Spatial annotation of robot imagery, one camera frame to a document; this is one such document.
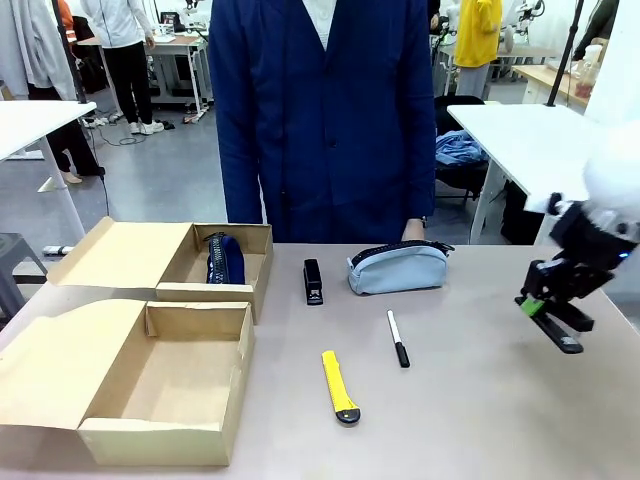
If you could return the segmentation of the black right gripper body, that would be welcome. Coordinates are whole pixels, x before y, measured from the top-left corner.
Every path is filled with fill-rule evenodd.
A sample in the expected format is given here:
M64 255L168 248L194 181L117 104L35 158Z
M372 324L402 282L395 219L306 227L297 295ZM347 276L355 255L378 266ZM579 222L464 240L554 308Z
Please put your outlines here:
M631 255L631 221L593 202L572 202L550 237L563 257L599 270L615 270Z

